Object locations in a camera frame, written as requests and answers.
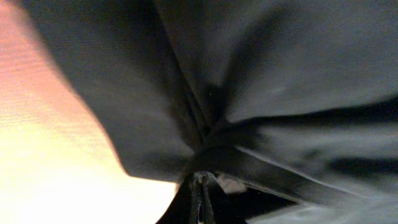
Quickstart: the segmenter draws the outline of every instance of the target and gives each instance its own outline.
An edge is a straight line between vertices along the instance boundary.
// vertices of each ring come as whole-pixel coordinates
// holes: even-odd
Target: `black strap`
[[[362,195],[316,182],[236,148],[215,147],[206,150],[191,161],[188,173],[205,169],[228,175],[244,182],[246,186],[297,203],[344,208],[346,204],[361,205],[368,200]]]
[[[189,175],[157,224],[247,224],[209,172]]]

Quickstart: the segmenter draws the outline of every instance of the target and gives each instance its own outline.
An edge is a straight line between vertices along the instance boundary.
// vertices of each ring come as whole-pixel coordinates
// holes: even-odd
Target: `black garment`
[[[252,223],[398,217],[397,1],[23,2],[129,175],[294,202]]]

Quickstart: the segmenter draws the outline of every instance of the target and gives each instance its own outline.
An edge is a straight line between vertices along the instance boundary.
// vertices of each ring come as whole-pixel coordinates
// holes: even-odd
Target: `fabric texture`
[[[129,175],[301,206],[267,223],[396,219],[397,1],[23,2]]]
[[[155,223],[177,184],[123,172],[30,21],[0,0],[0,223]]]

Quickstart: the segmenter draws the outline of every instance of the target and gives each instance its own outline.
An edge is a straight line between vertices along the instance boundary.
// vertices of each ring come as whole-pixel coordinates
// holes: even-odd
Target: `black fabric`
[[[129,175],[303,206],[268,223],[395,222],[397,1],[23,2]]]
[[[189,175],[157,224],[197,224],[199,221],[206,224],[247,224],[209,172]]]

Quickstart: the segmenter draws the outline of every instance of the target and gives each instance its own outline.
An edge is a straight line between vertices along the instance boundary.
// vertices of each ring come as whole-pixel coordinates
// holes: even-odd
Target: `dark cloth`
[[[23,2],[129,175],[300,207],[259,223],[395,222],[397,1]]]

